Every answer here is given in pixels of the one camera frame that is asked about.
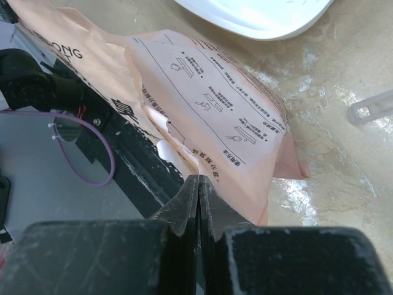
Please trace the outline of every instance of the screw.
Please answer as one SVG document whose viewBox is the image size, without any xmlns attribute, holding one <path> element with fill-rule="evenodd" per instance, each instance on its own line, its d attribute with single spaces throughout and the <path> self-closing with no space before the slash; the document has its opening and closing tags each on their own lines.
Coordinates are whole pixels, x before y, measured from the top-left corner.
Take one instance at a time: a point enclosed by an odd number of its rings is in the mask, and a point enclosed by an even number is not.
<svg viewBox="0 0 393 295">
<path fill-rule="evenodd" d="M 99 120 L 98 118 L 94 119 L 93 120 L 93 124 L 96 125 L 96 126 L 100 126 L 101 125 L 101 120 Z"/>
</svg>

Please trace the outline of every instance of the white plastic bowl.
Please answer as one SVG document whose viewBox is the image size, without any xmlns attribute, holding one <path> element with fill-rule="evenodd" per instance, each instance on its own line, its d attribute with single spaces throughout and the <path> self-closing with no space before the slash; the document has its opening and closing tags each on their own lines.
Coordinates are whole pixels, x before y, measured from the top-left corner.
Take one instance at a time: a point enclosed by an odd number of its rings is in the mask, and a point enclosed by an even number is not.
<svg viewBox="0 0 393 295">
<path fill-rule="evenodd" d="M 256 40 L 288 39 L 317 22 L 333 0 L 175 0 L 223 29 Z"/>
</svg>

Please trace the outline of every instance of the torn packaging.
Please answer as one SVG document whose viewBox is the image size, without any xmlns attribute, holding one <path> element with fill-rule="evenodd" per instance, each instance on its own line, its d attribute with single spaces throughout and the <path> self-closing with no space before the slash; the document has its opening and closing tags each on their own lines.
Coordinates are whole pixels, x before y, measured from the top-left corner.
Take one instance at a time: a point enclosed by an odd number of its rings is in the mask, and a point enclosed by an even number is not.
<svg viewBox="0 0 393 295">
<path fill-rule="evenodd" d="M 282 100 L 213 45 L 172 31 L 114 36 L 46 0 L 9 4 L 28 32 L 154 144 L 165 138 L 180 153 L 177 160 L 188 162 L 184 177 L 208 175 L 254 224 L 267 223 L 273 176 L 309 176 L 297 160 Z M 166 118 L 168 128 L 158 122 Z"/>
</svg>

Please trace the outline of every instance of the beige tabletop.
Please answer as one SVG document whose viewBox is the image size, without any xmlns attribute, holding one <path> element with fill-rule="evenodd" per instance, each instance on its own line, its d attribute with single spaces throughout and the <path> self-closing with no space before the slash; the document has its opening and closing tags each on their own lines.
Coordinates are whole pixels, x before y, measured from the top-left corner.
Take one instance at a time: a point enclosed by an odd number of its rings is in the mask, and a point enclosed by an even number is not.
<svg viewBox="0 0 393 295">
<path fill-rule="evenodd" d="M 171 29 L 225 49 L 286 102 L 312 177 L 275 179 L 270 225 L 349 226 L 375 245 L 393 280 L 393 120 L 361 128 L 355 101 L 393 89 L 391 0 L 336 0 L 307 32 L 260 42 L 226 32 L 173 0 L 52 0 L 114 34 Z"/>
</svg>

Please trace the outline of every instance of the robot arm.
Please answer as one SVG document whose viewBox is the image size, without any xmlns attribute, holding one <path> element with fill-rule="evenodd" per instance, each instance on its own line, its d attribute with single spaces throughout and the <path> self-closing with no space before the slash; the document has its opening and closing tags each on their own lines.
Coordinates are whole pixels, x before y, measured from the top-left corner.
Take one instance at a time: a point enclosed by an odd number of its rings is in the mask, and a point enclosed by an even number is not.
<svg viewBox="0 0 393 295">
<path fill-rule="evenodd" d="M 35 59 L 20 49 L 0 50 L 0 111 L 32 106 L 74 112 L 84 89 L 76 81 L 46 74 Z"/>
</svg>

